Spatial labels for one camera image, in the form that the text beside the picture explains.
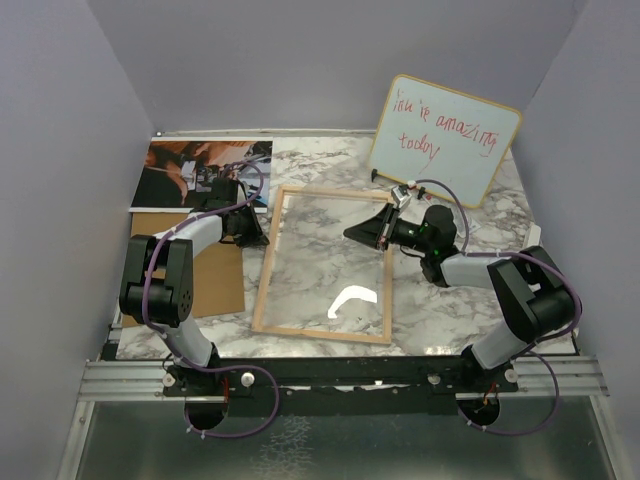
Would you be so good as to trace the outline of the printed photo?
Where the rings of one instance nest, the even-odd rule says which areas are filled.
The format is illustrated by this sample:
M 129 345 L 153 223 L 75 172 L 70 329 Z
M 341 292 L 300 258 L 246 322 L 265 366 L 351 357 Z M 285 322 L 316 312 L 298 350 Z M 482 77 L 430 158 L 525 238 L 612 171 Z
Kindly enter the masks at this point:
M 130 210 L 212 208 L 228 193 L 230 204 L 253 197 L 255 211 L 265 213 L 272 153 L 271 140 L 154 139 Z

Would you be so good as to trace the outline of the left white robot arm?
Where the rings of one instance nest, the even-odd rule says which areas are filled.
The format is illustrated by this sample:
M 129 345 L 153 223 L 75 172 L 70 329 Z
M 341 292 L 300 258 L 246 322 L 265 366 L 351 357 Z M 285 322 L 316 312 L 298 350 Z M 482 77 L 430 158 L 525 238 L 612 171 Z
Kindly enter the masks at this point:
M 164 341 L 176 363 L 188 368 L 186 382 L 206 395 L 220 385 L 216 346 L 192 315 L 194 260 L 229 240 L 239 248 L 266 246 L 253 201 L 242 182 L 216 180 L 213 195 L 163 232 L 129 239 L 119 293 L 120 311 Z

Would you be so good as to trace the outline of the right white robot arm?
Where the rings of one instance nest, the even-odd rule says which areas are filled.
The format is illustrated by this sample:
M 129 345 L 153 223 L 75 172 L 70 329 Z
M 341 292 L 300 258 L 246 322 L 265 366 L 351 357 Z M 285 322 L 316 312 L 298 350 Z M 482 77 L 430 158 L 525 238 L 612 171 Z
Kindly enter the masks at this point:
M 452 211 L 441 205 L 427 208 L 421 223 L 400 218 L 388 203 L 375 216 L 344 230 L 344 236 L 385 251 L 391 245 L 418 253 L 424 278 L 441 288 L 491 289 L 504 320 L 465 348 L 459 367 L 461 383 L 481 391 L 501 367 L 545 336 L 576 318 L 580 301 L 540 246 L 502 255 L 464 253 L 454 244 L 457 228 Z

